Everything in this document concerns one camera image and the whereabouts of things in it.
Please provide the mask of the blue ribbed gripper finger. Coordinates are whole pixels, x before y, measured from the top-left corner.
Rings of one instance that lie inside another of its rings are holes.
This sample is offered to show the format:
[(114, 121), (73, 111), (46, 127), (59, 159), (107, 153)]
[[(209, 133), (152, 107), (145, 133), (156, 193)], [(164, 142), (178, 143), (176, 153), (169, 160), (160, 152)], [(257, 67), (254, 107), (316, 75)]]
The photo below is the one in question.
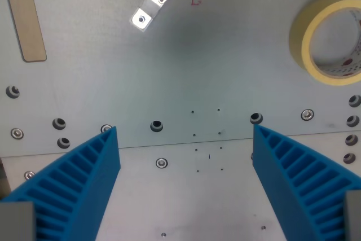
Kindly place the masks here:
[(344, 197), (360, 177), (266, 127), (253, 127), (252, 163), (286, 240), (345, 240)]
[(53, 161), (3, 201), (34, 205), (36, 240), (95, 240), (120, 169), (113, 127)]

